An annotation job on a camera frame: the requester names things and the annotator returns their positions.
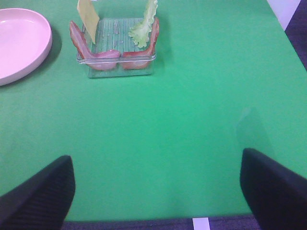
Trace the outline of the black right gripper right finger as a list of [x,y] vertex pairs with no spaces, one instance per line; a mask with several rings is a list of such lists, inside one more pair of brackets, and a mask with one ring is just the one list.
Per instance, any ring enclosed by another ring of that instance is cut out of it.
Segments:
[[240,186],[261,229],[307,228],[306,178],[256,149],[245,148]]

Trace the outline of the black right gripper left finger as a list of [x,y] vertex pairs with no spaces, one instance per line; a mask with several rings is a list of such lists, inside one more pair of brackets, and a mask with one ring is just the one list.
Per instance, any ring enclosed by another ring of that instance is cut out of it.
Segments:
[[59,230],[74,194],[72,158],[64,155],[0,197],[0,228]]

